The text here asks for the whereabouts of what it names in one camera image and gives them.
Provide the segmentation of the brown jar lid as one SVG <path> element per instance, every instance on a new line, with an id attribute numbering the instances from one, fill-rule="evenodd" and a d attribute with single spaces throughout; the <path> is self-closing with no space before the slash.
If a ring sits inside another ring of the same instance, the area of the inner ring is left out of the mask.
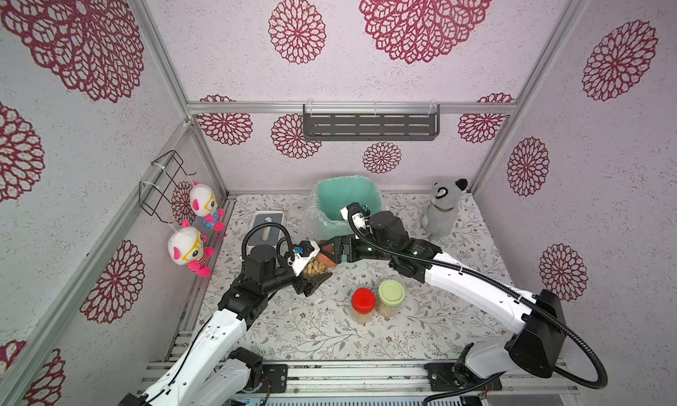
<path id="1" fill-rule="evenodd" d="M 334 261 L 335 255 L 333 246 L 322 247 L 317 254 L 317 259 L 328 268 L 335 268 L 338 264 Z"/>

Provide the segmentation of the glass jar of peanuts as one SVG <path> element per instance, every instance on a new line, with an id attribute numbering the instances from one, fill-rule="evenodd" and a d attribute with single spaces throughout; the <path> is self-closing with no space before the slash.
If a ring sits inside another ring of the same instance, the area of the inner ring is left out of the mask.
<path id="1" fill-rule="evenodd" d="M 322 262 L 320 262 L 317 259 L 317 255 L 310 258 L 308 264 L 303 270 L 303 273 L 301 275 L 304 278 L 310 278 L 313 277 L 314 275 L 319 275 L 325 272 L 331 272 L 333 268 L 328 268 L 326 267 Z"/>

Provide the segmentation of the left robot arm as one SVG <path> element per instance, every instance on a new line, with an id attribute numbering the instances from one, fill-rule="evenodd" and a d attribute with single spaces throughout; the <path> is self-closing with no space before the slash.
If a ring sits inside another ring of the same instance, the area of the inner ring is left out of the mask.
<path id="1" fill-rule="evenodd" d="M 303 274 L 313 259 L 334 267 L 335 248 L 312 240 L 285 254 L 261 245 L 243 254 L 243 270 L 225 292 L 218 309 L 202 326 L 181 358 L 142 395 L 126 395 L 121 405 L 222 405 L 234 394 L 261 384 L 262 358 L 244 348 L 232 351 L 273 294 L 292 286 L 306 297 L 331 274 Z"/>

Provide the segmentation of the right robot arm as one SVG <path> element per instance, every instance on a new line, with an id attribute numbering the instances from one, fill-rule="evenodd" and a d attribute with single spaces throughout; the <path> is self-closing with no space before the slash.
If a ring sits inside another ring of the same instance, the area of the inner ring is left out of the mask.
<path id="1" fill-rule="evenodd" d="M 451 369 L 457 387 L 469 388 L 515 369 L 544 379 L 562 372 L 557 360 L 569 335 L 555 293 L 520 291 L 469 268 L 441 247 L 411 238 L 402 221 L 389 211 L 368 217 L 359 208 L 344 216 L 350 234 L 319 244 L 319 254 L 330 263 L 388 261 L 402 277 L 449 291 L 507 328 L 506 337 L 465 346 Z"/>

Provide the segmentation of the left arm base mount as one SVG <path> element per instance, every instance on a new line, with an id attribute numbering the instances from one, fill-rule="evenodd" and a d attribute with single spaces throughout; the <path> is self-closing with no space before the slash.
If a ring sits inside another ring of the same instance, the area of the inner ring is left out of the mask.
<path id="1" fill-rule="evenodd" d="M 265 362 L 264 359 L 243 347 L 229 353 L 228 359 L 239 360 L 249 370 L 243 393 L 285 393 L 287 390 L 288 365 Z"/>

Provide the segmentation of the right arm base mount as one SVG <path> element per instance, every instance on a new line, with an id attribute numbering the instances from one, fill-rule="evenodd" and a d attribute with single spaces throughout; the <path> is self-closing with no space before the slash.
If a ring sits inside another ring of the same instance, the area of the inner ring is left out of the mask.
<path id="1" fill-rule="evenodd" d="M 467 344 L 455 362 L 430 362 L 424 365 L 423 368 L 428 374 L 428 381 L 433 392 L 458 393 L 463 389 L 474 387 L 480 382 L 484 382 L 484 384 L 477 386 L 477 388 L 483 391 L 502 390 L 499 377 L 492 381 L 482 379 L 473 374 L 465 365 L 466 357 L 473 346 L 473 343 Z"/>

